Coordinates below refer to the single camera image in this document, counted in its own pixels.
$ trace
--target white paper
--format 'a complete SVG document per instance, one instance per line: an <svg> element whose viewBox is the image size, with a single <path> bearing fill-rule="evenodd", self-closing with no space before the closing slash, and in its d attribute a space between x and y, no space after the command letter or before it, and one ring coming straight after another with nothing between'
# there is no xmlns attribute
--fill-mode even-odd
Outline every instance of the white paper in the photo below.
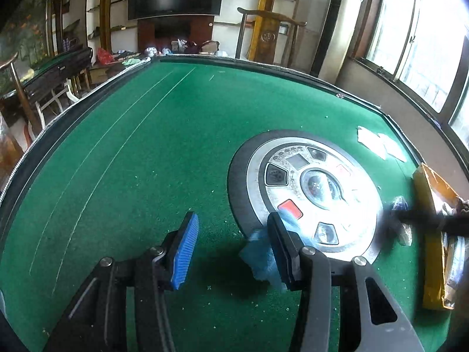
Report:
<svg viewBox="0 0 469 352"><path fill-rule="evenodd" d="M383 160L386 160L386 148L384 147L383 140L378 135L365 127L358 126L358 142L362 143Z"/></svg>
<svg viewBox="0 0 469 352"><path fill-rule="evenodd" d="M406 156L404 155L404 152L402 152L402 148L393 140L391 139L388 135L385 134L378 134L378 136L381 138L384 144L384 148L386 148L386 152L394 156L395 158L398 158L400 161L403 161L404 163L407 161Z"/></svg>

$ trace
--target white line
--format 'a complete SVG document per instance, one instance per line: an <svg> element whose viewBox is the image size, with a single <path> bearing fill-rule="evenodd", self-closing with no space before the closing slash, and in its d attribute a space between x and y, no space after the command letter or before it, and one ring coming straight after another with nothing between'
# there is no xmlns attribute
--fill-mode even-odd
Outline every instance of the white line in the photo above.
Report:
<svg viewBox="0 0 469 352"><path fill-rule="evenodd" d="M107 165L106 169L104 170L103 174L101 175L101 177L99 177L99 180L98 182L96 183L96 185L94 186L93 190L91 191L91 194L90 196L88 197L88 199L86 200L85 202L85 205L83 206L83 208L81 209L81 212L80 212L80 215L78 216L78 219L77 219L77 222L75 222L75 226L73 227L72 229L72 232L70 233L70 237L69 237L69 241L67 242L67 245L65 246L65 251L63 252L63 256L62 256L62 260L60 261L60 266L59 266L59 270L57 271L57 277L55 279L55 284L54 284L54 288L52 289L52 296L54 295L54 292L55 292L55 288L57 287L57 282L59 281L59 274L60 274L60 270L62 269L62 265L63 265L63 260L65 258L65 254L67 253L67 249L69 248L69 245L70 245L70 241L72 240L72 237L73 237L73 234L75 233L75 229L77 228L77 225L78 225L78 222L81 220L81 215L83 214L83 212L85 211L86 209L86 206L88 205L88 202L90 202L91 200L91 197L93 196L94 194L94 191L96 190L96 188L98 187L99 183L101 182L101 180L103 179L104 175L106 174L107 170L109 169L109 167L111 166L111 164L114 162L114 160L116 159L117 155L119 155L120 151L122 150L122 148L124 148L124 146L127 144L127 142L129 141L129 139L132 137L132 135L138 130L138 128L141 126L141 124L145 121L146 118L149 117L149 115L153 112L153 110L158 107L158 105L163 101L164 98L166 98L171 91L174 90L174 88L179 84L181 83L191 72L193 72L195 70L195 67L189 71L184 77L182 77L182 79L177 82L171 89L170 91L168 91L165 96L163 96L163 98L161 98L159 100L158 103L156 103L156 105L154 105L154 107L148 112L148 114L146 114L146 116L142 119L142 121L140 123L138 123L137 127L135 127L135 129L132 131L132 133L128 136L128 138L125 140L125 142L120 146L119 150L117 151L116 155L114 155L114 157L111 159L111 161L109 162L109 164Z"/></svg>
<svg viewBox="0 0 469 352"><path fill-rule="evenodd" d="M78 170L81 168L81 166L84 164L84 162L88 159L88 156L91 155L91 153L94 151L94 149L98 146L98 144L101 142L101 140L104 138L104 136L107 135L107 133L116 125L116 123L122 119L122 117L127 114L127 112L140 100L142 99L145 95L147 95L147 93L149 93L157 84L159 84L162 80L164 80L169 74L165 75L162 79L160 79L158 82L156 82L151 88L149 88L141 97L139 97L137 100L135 100L135 102L132 103L132 105L119 117L117 118L117 120L111 125L111 127L109 127L107 129L107 131L104 133L104 135L102 135L102 137L99 138L98 142L93 146L93 148L91 148L91 150L88 152L88 154L85 156L85 158L83 159L83 161L80 163L80 165L78 166L77 170L73 173L72 177L70 177L70 180L69 182L66 184L64 190L62 191L62 193L60 194L60 197L59 199L57 200L57 202L55 203L55 206L54 208L52 209L52 212L49 216L49 218L47 219L47 222L45 223L45 226L44 226L44 229L42 229L42 233L41 233L41 237L39 238L39 242L38 242L38 245L36 246L36 250L34 251L34 256L32 257L32 261L31 261L31 266L30 266L30 275L31 275L31 270L32 270L32 265L34 264L34 260L36 260L36 255L38 253L38 249L39 249L39 245L41 244L41 241L42 241L42 237L44 236L44 232L52 218L52 215L55 213L55 209L57 208L57 205L59 204L60 200L62 199L62 196L63 194L65 193L65 191L67 190L67 188L69 187L70 183L72 182L72 179L75 177L75 175L77 174Z"/></svg>

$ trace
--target window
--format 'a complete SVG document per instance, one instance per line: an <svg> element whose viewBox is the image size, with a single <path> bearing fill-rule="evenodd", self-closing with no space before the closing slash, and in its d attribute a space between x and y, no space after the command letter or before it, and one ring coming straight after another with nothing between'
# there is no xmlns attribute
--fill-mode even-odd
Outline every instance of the window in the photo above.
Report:
<svg viewBox="0 0 469 352"><path fill-rule="evenodd" d="M469 165L469 12L465 3L370 0L369 8L354 50L356 57L426 112L456 149L461 165Z"/></svg>

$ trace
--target crumpled blue plastic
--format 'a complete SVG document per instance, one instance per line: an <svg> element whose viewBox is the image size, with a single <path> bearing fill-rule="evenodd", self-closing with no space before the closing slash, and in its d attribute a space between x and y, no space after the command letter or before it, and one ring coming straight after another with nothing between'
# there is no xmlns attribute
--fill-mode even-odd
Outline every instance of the crumpled blue plastic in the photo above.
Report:
<svg viewBox="0 0 469 352"><path fill-rule="evenodd" d="M298 221L287 210L278 210L278 214L289 231L296 232L305 245L313 245L312 236L304 234ZM280 291L286 291L273 256L272 246L267 234L267 227L255 230L248 238L248 243L240 251L239 256L251 268L254 278L269 283Z"/></svg>

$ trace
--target window glass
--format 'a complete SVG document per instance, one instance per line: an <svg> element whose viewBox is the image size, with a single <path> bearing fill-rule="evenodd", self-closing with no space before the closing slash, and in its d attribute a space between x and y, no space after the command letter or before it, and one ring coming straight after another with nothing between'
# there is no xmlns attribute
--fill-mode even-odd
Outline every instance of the window glass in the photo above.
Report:
<svg viewBox="0 0 469 352"><path fill-rule="evenodd" d="M469 150L469 99L467 99L467 96L468 92L466 90L463 105L454 118L451 128Z"/></svg>
<svg viewBox="0 0 469 352"><path fill-rule="evenodd" d="M456 76L464 25L440 0L421 0L417 28L400 80L440 112Z"/></svg>
<svg viewBox="0 0 469 352"><path fill-rule="evenodd" d="M394 74L409 31L414 0L383 0L367 59Z"/></svg>

